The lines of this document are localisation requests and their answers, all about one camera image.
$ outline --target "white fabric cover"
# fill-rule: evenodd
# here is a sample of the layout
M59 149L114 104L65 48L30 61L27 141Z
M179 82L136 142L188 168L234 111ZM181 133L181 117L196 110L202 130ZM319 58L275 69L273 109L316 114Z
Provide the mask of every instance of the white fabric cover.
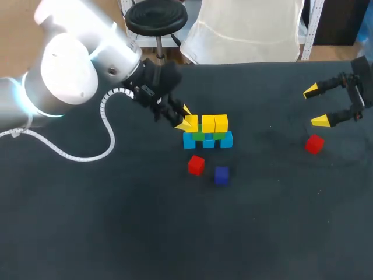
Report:
M180 50L196 64L296 61L303 4L304 0L203 0Z

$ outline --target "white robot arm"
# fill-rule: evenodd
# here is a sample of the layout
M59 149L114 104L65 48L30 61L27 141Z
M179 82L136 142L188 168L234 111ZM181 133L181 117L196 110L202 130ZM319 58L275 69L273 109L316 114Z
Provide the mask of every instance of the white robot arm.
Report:
M171 94L181 80L175 63L141 61L141 49L90 0L41 0L34 19L45 47L27 73L0 78L0 137L62 117L96 93L98 77L118 87L105 98L125 93L156 121L163 116L174 128L191 127L184 119L190 111Z

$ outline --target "white coiled cable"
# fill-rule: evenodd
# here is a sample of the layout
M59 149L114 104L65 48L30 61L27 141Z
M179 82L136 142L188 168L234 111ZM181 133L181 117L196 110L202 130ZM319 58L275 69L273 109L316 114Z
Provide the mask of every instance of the white coiled cable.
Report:
M46 144L49 148L51 148L53 151L55 151L57 154L64 157L65 159L72 160L74 162L93 162L95 160L103 159L103 158L107 157L112 152L112 150L114 149L114 146L115 146L114 131L112 130L112 128L111 128L111 126L110 126L110 124L107 120L105 107L106 107L106 102L109 99L109 97L116 94L116 93L124 93L125 95L127 95L131 99L133 99L133 97L134 97L133 91L131 91L129 89L125 89L123 87L112 89L111 91L106 93L105 96L103 97L103 99L101 101L101 104L100 104L100 114L101 114L101 119L102 119L102 121L103 121L103 123L104 123L104 125L107 129L107 132L109 133L109 136L110 136L110 146L104 153L102 153L98 156L94 156L94 157L90 157L90 158L89 157L87 157L87 158L84 157L83 158L83 157L71 156L71 155L65 153L64 151L60 150L59 148L57 148L56 145L54 145L52 142L47 140L45 137L41 136L39 133L36 133L36 132L34 132L32 130L28 130L28 129L24 130L23 128L16 128L16 129L12 129L12 130L2 132L2 133L0 133L0 138L4 137L6 135L27 134L27 135L30 135L30 136L35 137L36 139L40 140L41 142Z

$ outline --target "stool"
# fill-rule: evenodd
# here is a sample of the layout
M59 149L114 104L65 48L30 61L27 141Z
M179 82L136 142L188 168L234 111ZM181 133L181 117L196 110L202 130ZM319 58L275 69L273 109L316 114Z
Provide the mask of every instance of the stool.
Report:
M127 11L125 21L127 28L135 34L156 37L157 59L163 65L165 57L161 37L171 34L175 41L173 33L185 26L188 14L178 0L144 0Z

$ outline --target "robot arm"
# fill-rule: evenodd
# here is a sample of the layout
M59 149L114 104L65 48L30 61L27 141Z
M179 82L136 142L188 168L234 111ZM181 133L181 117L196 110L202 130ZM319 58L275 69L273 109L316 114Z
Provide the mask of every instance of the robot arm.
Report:
M156 120L164 116L175 128L190 127L184 119L189 110L171 94L181 80L175 64L141 61L141 49L93 3L42 0L34 19L46 44L27 73L0 79L0 132L62 117L96 93L98 77L125 86Z
M347 89L351 106L345 110L328 113L311 120L312 125L319 127L334 127L339 123L363 117L364 109L373 106L373 71L365 57L359 57L351 62L353 73L340 73L338 77L314 83L303 95L306 99L322 95L338 86Z

